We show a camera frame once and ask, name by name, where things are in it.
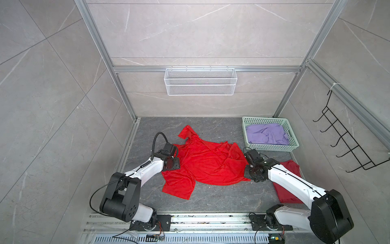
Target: tiled wall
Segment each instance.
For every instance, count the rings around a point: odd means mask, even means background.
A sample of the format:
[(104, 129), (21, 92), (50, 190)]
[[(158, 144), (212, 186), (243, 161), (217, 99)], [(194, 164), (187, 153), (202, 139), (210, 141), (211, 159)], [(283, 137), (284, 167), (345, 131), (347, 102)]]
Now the tiled wall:
[[(390, 162), (369, 170), (346, 172), (360, 166), (359, 163), (351, 153), (336, 157), (348, 149), (343, 141), (336, 147), (330, 146), (336, 144), (339, 136), (333, 128), (320, 132), (330, 126), (324, 117), (313, 122), (321, 116), (328, 100), (328, 91), (325, 84), (309, 70), (282, 111), (281, 117), (290, 121), (300, 144), (293, 154), (308, 181), (325, 189), (336, 189), (344, 196), (355, 224), (343, 238), (345, 244), (388, 243)], [(389, 158), (389, 150), (334, 94), (331, 95), (329, 108), (374, 162)], [(329, 118), (332, 122), (336, 120), (332, 116)], [(338, 122), (335, 126), (343, 130)], [(350, 146), (356, 145), (349, 136), (344, 136), (344, 139)], [(368, 162), (361, 151), (354, 152), (362, 162)]]
[(1, 243), (76, 243), (131, 118), (72, 0), (1, 1), (0, 43)]
[(390, 1), (349, 0), (314, 59), (390, 128)]
[(168, 96), (164, 73), (120, 73), (138, 116), (272, 116), (294, 73), (237, 73), (232, 96)]
[(88, 2), (115, 65), (300, 65), (333, 1)]

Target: purple cloth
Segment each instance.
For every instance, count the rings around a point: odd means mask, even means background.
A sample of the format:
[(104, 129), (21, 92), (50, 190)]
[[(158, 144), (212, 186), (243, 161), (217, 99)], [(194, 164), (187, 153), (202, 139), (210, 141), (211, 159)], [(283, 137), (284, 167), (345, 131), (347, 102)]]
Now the purple cloth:
[(249, 143), (289, 145), (289, 137), (283, 127), (277, 123), (248, 125), (246, 135)]

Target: dark red cloth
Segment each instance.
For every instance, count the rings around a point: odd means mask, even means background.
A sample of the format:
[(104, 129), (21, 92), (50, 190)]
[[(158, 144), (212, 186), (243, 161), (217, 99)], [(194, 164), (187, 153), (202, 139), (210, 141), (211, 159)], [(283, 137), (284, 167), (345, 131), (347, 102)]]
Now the dark red cloth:
[[(280, 164), (283, 165), (289, 171), (291, 171), (293, 174), (296, 174), (301, 177), (301, 173), (299, 172), (299, 165), (297, 165), (296, 162), (289, 160), (287, 162), (281, 162)], [(275, 187), (276, 193), (278, 194), (278, 198), (281, 203), (303, 203), (301, 200), (299, 200), (298, 197), (294, 196), (284, 187), (276, 183), (273, 183), (273, 186)]]
[(190, 199), (195, 182), (209, 185), (232, 185), (244, 178), (248, 164), (236, 143), (204, 141), (187, 125), (179, 134), (188, 140), (179, 149), (180, 169), (162, 172), (165, 179), (163, 192)]

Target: white zip tie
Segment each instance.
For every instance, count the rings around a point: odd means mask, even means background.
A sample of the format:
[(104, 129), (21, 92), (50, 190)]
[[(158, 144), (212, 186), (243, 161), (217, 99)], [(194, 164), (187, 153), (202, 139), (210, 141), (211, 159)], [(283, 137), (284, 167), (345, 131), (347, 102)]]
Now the white zip tie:
[(333, 86), (335, 86), (336, 84), (341, 85), (341, 83), (336, 83), (336, 82), (334, 82), (333, 85), (330, 87), (330, 89), (332, 90)]

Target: black hook rack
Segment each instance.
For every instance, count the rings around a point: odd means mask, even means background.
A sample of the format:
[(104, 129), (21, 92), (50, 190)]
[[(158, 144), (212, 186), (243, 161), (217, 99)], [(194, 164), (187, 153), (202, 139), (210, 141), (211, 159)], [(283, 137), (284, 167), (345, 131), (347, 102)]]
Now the black hook rack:
[[(325, 118), (329, 121), (330, 126), (329, 126), (326, 130), (324, 130), (324, 131), (320, 130), (320, 132), (326, 132), (326, 131), (329, 130), (331, 127), (333, 127), (333, 128), (335, 129), (335, 131), (337, 132), (337, 134), (340, 136), (339, 139), (337, 140), (336, 144), (335, 144), (334, 146), (333, 146), (333, 145), (330, 145), (330, 146), (331, 146), (331, 147), (335, 147), (335, 146), (337, 146), (337, 144), (339, 143), (340, 140), (343, 140), (344, 143), (345, 143), (345, 145), (347, 145), (347, 147), (348, 147), (348, 149), (349, 149), (349, 151), (347, 151), (347, 152), (344, 153), (343, 155), (341, 155), (341, 156), (337, 156), (337, 155), (336, 155), (336, 157), (341, 158), (342, 156), (345, 156), (345, 155), (348, 154), (348, 153), (352, 153), (353, 156), (356, 158), (356, 160), (359, 162), (360, 167), (357, 167), (356, 169), (351, 170), (351, 171), (347, 171), (347, 170), (346, 170), (346, 172), (348, 172), (348, 173), (354, 172), (355, 170), (360, 169), (360, 168), (363, 168), (364, 170), (368, 170), (368, 169), (371, 169), (371, 168), (376, 167), (376, 166), (378, 166), (378, 165), (381, 165), (381, 164), (383, 164), (383, 163), (385, 163), (385, 162), (387, 162), (387, 161), (390, 161), (390, 158), (389, 158), (388, 160), (386, 160), (386, 161), (383, 161), (383, 162), (379, 163), (379, 164), (375, 164), (375, 163), (372, 161), (372, 159), (367, 155), (367, 153), (363, 150), (363, 148), (359, 145), (359, 143), (355, 140), (355, 138), (351, 135), (351, 133), (347, 130), (347, 128), (345, 128), (345, 126), (341, 123), (341, 121), (336, 117), (336, 115), (335, 115), (335, 114), (332, 112), (332, 110), (330, 110), (330, 108), (328, 107), (329, 100), (330, 100), (330, 96), (332, 95), (332, 90), (329, 90), (329, 92), (328, 92), (327, 95), (329, 95), (328, 102), (326, 103), (325, 108), (321, 111), (321, 113), (322, 113), (321, 117), (320, 117), (319, 119), (317, 119), (316, 121), (313, 120), (313, 122), (318, 122), (322, 117), (325, 117)], [(336, 120), (335, 120), (334, 122), (331, 122), (330, 119), (326, 116), (326, 113), (327, 113), (327, 112), (330, 112), (330, 113), (336, 118)], [(341, 133), (337, 130), (337, 128), (334, 126), (334, 124), (335, 124), (337, 121), (338, 121), (338, 122), (342, 125), (342, 127), (346, 130), (345, 133), (341, 134)], [(345, 135), (347, 135), (347, 134), (355, 141), (355, 143), (357, 144), (357, 146), (351, 148), (351, 147), (348, 145), (348, 143), (347, 143), (347, 142), (344, 140), (344, 138), (343, 138), (343, 136), (345, 136)], [(369, 159), (369, 161), (368, 161), (367, 163), (362, 164), (362, 163), (360, 162), (360, 160), (358, 159), (358, 157), (355, 155), (355, 153), (353, 152), (353, 150), (354, 150), (354, 149), (357, 149), (357, 148), (359, 148), (360, 150), (362, 150), (363, 153), (367, 156), (367, 158)]]

